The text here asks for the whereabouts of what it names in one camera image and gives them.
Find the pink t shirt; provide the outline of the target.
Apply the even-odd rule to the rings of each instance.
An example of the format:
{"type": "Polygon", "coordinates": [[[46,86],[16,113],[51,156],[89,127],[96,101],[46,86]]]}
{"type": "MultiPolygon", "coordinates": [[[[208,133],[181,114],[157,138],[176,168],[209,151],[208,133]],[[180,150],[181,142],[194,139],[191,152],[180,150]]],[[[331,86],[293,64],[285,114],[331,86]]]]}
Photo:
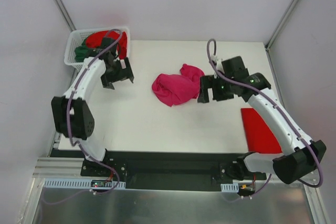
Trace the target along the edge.
{"type": "Polygon", "coordinates": [[[197,99],[200,90],[200,78],[204,72],[195,66],[183,64],[180,74],[161,73],[152,83],[152,91],[163,104],[172,107],[197,99]]]}

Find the white perforated plastic basket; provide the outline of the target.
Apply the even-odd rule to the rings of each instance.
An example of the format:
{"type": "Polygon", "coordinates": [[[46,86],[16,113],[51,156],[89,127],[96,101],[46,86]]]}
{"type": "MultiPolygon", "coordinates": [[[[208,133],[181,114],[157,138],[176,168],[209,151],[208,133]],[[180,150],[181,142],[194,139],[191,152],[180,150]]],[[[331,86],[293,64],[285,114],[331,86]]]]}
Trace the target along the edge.
{"type": "MultiPolygon", "coordinates": [[[[126,56],[129,58],[131,52],[130,30],[127,26],[117,26],[115,28],[121,30],[122,32],[125,32],[127,35],[126,56]]],[[[75,60],[76,56],[75,49],[81,46],[82,42],[91,34],[111,29],[112,27],[102,27],[102,28],[79,29],[72,31],[67,40],[67,45],[64,54],[64,63],[68,66],[74,67],[79,72],[82,67],[82,62],[77,62],[75,60]]]]}

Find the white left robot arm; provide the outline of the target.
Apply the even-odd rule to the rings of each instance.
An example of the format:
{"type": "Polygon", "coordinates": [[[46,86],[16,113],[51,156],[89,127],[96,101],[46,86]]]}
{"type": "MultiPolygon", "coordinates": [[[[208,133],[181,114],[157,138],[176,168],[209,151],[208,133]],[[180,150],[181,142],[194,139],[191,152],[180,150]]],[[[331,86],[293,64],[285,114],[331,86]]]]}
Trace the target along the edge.
{"type": "Polygon", "coordinates": [[[115,82],[134,81],[129,59],[120,56],[118,44],[90,49],[72,85],[51,101],[56,131],[68,138],[71,146],[79,146],[87,160],[95,161],[92,168],[99,176],[110,173],[111,163],[104,159],[106,149],[94,134],[95,120],[89,100],[98,82],[113,90],[115,82]]]}

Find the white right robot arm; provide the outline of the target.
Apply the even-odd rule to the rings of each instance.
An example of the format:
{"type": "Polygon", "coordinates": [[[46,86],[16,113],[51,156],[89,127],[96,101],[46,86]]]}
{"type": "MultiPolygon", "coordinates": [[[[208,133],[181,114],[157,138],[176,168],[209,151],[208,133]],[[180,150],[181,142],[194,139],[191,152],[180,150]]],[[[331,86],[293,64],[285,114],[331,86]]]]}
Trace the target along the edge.
{"type": "Polygon", "coordinates": [[[199,103],[208,103],[208,90],[213,99],[223,101],[235,96],[241,97],[263,119],[275,136],[280,154],[248,152],[238,158],[234,169],[241,179],[248,179],[255,172],[275,174],[283,183],[302,181],[303,176],[317,170],[323,183],[320,162],[326,152],[326,145],[314,141],[291,118],[277,100],[271,84],[261,73],[249,74],[240,56],[220,61],[209,55],[209,63],[215,73],[200,79],[199,103]]]}

